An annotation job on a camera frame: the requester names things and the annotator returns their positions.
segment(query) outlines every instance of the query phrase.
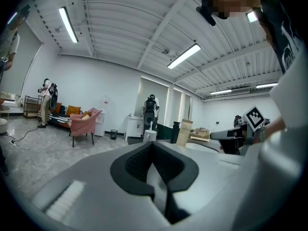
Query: wastebasket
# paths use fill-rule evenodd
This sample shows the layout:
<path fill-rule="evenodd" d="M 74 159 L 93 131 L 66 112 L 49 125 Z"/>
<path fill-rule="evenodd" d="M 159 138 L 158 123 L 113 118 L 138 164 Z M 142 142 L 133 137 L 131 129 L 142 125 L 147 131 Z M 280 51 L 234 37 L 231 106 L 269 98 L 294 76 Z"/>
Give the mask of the wastebasket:
<path fill-rule="evenodd" d="M 117 130 L 111 129 L 110 132 L 111 132 L 111 133 L 110 133 L 110 138 L 111 138 L 112 140 L 116 140 Z"/>

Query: hand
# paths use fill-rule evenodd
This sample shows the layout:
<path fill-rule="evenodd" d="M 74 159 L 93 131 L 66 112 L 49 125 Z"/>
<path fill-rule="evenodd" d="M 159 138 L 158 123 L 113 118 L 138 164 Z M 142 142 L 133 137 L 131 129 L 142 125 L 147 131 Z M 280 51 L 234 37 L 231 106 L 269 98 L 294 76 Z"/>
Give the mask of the hand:
<path fill-rule="evenodd" d="M 3 71 L 8 71 L 13 66 L 13 62 L 8 62 Z"/>

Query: chair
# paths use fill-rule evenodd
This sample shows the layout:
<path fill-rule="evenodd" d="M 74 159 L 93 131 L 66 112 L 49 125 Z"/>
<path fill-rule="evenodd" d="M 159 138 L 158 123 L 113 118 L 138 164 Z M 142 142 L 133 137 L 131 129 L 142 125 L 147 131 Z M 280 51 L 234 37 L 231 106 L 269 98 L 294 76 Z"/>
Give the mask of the chair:
<path fill-rule="evenodd" d="M 95 132 L 95 125 L 96 125 L 96 118 L 100 115 L 102 112 L 101 110 L 97 109 L 90 109 L 88 112 L 91 112 L 91 117 L 89 119 L 82 120 L 83 114 L 71 114 L 69 118 L 68 125 L 71 128 L 71 131 L 69 133 L 69 136 L 71 134 L 73 135 L 73 147 L 74 147 L 74 137 L 82 134 L 88 135 L 88 133 L 91 133 L 92 135 L 92 144 L 94 145 L 93 140 L 93 134 Z"/>

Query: ceiling light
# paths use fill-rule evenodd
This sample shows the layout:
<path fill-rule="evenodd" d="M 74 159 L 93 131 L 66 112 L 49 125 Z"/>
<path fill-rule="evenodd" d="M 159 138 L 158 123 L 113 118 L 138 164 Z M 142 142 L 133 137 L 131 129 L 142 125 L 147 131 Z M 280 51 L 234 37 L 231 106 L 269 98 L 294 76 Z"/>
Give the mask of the ceiling light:
<path fill-rule="evenodd" d="M 67 13 L 66 8 L 65 7 L 60 8 L 59 12 L 60 12 L 60 16 L 63 20 L 63 23 L 66 27 L 66 30 L 67 30 L 69 36 L 71 37 L 72 41 L 74 43 L 78 43 L 78 39 L 77 39 L 76 34 L 73 30 L 72 23 L 71 23 L 71 20 L 68 17 L 68 13 Z"/>
<path fill-rule="evenodd" d="M 183 54 L 178 56 L 172 63 L 168 65 L 168 68 L 172 69 L 179 65 L 181 62 L 189 58 L 191 55 L 195 54 L 197 51 L 201 50 L 198 44 L 194 44 L 188 50 L 186 50 Z"/>
<path fill-rule="evenodd" d="M 11 21 L 15 18 L 15 16 L 17 16 L 17 12 L 15 12 L 15 14 L 13 14 L 13 16 L 9 19 L 8 24 L 11 23 Z"/>
<path fill-rule="evenodd" d="M 258 18 L 256 17 L 256 14 L 255 14 L 255 12 L 250 12 L 250 13 L 248 13 L 247 14 L 247 17 L 248 17 L 248 19 L 249 19 L 249 22 L 254 22 L 254 21 L 257 21 L 258 20 Z"/>
<path fill-rule="evenodd" d="M 264 85 L 257 85 L 256 88 L 260 89 L 260 88 L 267 88 L 267 87 L 274 87 L 276 86 L 278 83 L 270 83 L 270 84 L 264 84 Z"/>
<path fill-rule="evenodd" d="M 215 92 L 210 92 L 211 95 L 216 95 L 216 94 L 223 94 L 223 93 L 228 93 L 228 92 L 232 92 L 231 89 L 229 90 L 219 90 L 219 91 L 215 91 Z"/>

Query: marble floor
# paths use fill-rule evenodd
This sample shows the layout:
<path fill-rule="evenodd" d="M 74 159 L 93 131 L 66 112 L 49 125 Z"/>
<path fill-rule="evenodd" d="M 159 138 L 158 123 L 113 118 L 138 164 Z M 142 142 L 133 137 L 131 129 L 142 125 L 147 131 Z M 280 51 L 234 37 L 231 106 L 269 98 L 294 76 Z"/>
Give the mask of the marble floor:
<path fill-rule="evenodd" d="M 37 124 L 37 119 L 10 117 L 8 133 L 18 140 Z M 12 138 L 0 136 L 9 169 L 7 177 L 27 198 L 32 198 L 47 181 L 80 159 L 128 145 L 124 136 L 111 140 L 106 134 L 104 137 L 94 136 L 95 145 L 92 145 L 91 136 L 77 136 L 72 148 L 72 137 L 68 134 L 67 128 L 47 126 L 29 132 L 23 140 L 16 142 L 16 148 L 9 144 Z"/>

